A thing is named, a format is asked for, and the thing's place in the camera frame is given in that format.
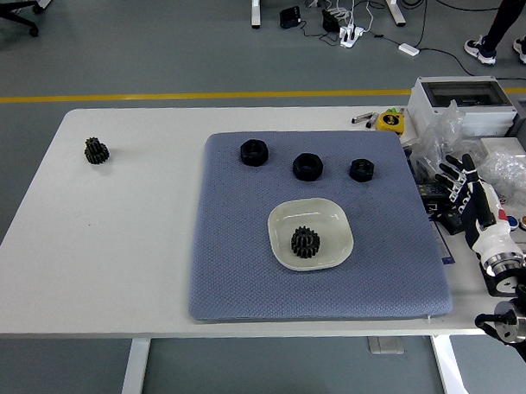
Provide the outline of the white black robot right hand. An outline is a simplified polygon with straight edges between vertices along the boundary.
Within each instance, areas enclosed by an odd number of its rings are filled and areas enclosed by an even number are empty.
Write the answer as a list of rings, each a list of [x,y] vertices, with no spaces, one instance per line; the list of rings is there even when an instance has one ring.
[[[523,252],[510,237],[510,222],[494,187],[483,180],[470,155],[447,155],[435,179],[445,187],[461,215],[465,240],[477,253],[483,268],[497,273],[497,266],[518,266]]]

